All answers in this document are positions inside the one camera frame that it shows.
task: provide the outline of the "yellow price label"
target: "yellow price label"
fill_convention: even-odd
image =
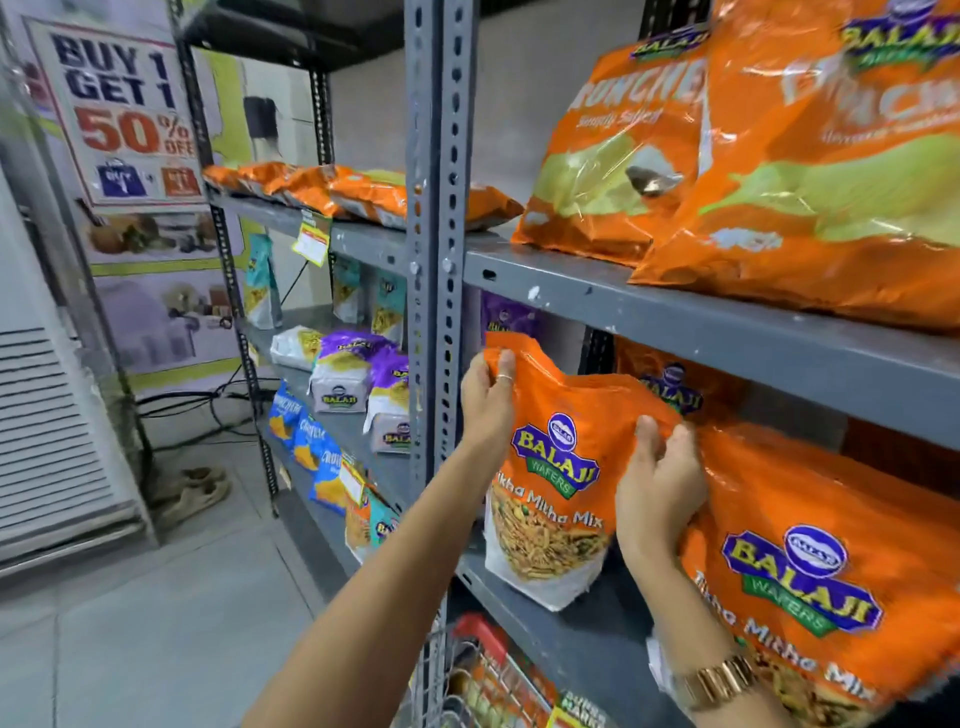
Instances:
[[[293,245],[294,253],[300,254],[321,268],[326,263],[326,254],[330,249],[330,233],[320,230],[307,221],[300,224],[300,234]]]

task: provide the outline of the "teal snack packet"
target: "teal snack packet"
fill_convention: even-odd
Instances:
[[[403,311],[406,304],[406,279],[380,272],[376,281],[376,310],[373,312],[371,331],[400,346],[403,343]]]
[[[363,290],[360,287],[360,262],[345,255],[328,254],[333,276],[333,315],[345,324],[363,321]]]
[[[303,402],[290,394],[285,381],[280,382],[280,388],[274,395],[274,403],[270,405],[267,423],[274,436],[291,452],[294,448],[294,433],[302,413]]]
[[[370,498],[370,545],[377,548],[396,530],[399,519],[375,493]]]
[[[274,275],[274,242],[267,235],[249,235],[250,261],[247,263],[244,312],[247,321],[263,330],[279,328],[280,292]]]

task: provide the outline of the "price tag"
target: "price tag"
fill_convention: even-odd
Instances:
[[[300,224],[300,234],[294,243],[294,253],[299,253],[314,265],[321,268],[326,263],[326,253],[330,248],[330,235],[315,227],[306,219]]]
[[[293,490],[294,484],[290,481],[290,474],[287,473],[287,469],[281,465],[279,468],[277,468],[277,472],[280,473],[280,478],[283,480],[283,482],[287,484],[287,490]]]
[[[360,473],[359,469],[349,460],[349,457],[342,455],[340,458],[340,482],[344,484],[344,490],[347,495],[353,499],[357,505],[363,502],[363,489],[366,478]]]

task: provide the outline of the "orange snack packet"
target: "orange snack packet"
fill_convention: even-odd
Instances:
[[[697,177],[709,29],[611,51],[560,120],[515,243],[636,265]]]
[[[285,180],[297,167],[282,161],[259,161],[237,167],[237,176],[244,189],[256,197],[269,197],[264,188],[274,180]]]
[[[230,169],[229,167],[209,164],[204,167],[204,179],[224,192],[244,191],[244,187],[240,183],[240,175],[237,174],[235,169]]]
[[[650,415],[669,433],[680,415],[631,376],[565,375],[521,333],[487,333],[494,375],[503,349],[516,353],[516,419],[487,495],[485,564],[557,612],[603,566],[637,418]]]
[[[634,376],[694,423],[730,417],[747,395],[750,382],[703,364],[614,336],[616,370]]]
[[[297,170],[286,184],[282,194],[289,205],[306,206],[324,217],[349,217],[347,212],[330,199],[326,186],[334,174],[332,164]]]
[[[700,446],[684,569],[793,717],[863,726],[935,685],[960,648],[960,503],[755,425]]]
[[[792,0],[738,23],[755,1],[728,4],[708,71],[714,138],[735,141],[631,282],[956,329],[960,2]],[[813,14],[819,33],[791,35]]]
[[[400,172],[357,172],[337,165],[327,190],[331,199],[357,217],[385,228],[406,230],[407,185]],[[523,205],[495,187],[471,185],[467,201],[468,231],[486,230],[513,220]]]

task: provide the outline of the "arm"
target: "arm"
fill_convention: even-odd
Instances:
[[[506,454],[513,354],[491,386],[482,355],[462,384],[464,438],[399,527],[300,638],[243,728],[386,728]]]
[[[660,461],[660,436],[650,418],[636,426],[636,447],[616,492],[617,540],[657,626],[671,670],[686,675],[717,667],[739,647],[684,573],[677,542],[707,499],[696,440],[678,425]],[[693,714],[697,728],[796,728],[762,683],[714,710]]]

